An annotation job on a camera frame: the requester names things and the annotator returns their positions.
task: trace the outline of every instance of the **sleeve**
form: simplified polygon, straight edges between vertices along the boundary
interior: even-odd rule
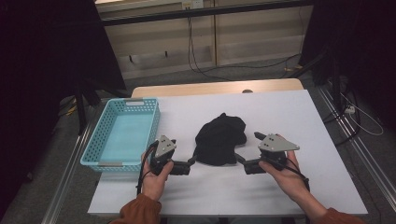
[[[328,212],[316,224],[364,224],[358,217],[349,214],[340,213],[333,208],[329,208]]]
[[[120,218],[110,224],[158,224],[161,207],[159,202],[141,193],[125,204],[120,210]]]

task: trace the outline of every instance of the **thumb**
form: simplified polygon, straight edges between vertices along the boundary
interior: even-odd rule
[[[169,161],[168,163],[166,163],[165,166],[163,167],[163,170],[158,175],[158,177],[163,179],[163,181],[165,181],[166,178],[168,177],[168,175],[171,173],[173,166],[174,166],[174,163],[172,161]]]
[[[277,173],[279,173],[279,171],[273,165],[266,161],[260,161],[259,165],[265,172],[267,172],[271,176],[275,176],[277,175]]]

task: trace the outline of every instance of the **light blue basket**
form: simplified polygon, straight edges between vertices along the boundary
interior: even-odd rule
[[[159,121],[156,98],[109,100],[81,164],[97,172],[139,172],[140,157],[155,141]]]

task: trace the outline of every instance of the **person's left hand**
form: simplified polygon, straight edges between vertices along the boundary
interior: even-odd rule
[[[150,171],[149,163],[146,161],[143,167],[143,175],[146,175],[143,179],[142,193],[156,202],[160,200],[161,196],[163,196],[165,181],[171,173],[173,166],[174,163],[169,161],[165,164],[161,173],[159,175],[155,175]]]

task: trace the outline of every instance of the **hand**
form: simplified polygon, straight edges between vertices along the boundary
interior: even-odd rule
[[[294,151],[288,151],[288,161],[286,163],[292,169],[299,170],[298,162]],[[266,161],[259,162],[260,167],[270,174],[276,183],[280,186],[280,188],[285,192],[292,200],[295,201],[296,197],[309,193],[308,189],[305,187],[304,181],[301,177],[294,172],[283,169],[282,171],[278,171],[274,166]]]
[[[163,189],[168,175],[171,173],[174,163],[169,161],[163,167],[159,175],[155,175],[150,171],[148,161],[145,162],[143,167],[143,188],[142,193],[154,201],[159,201],[163,196]]]

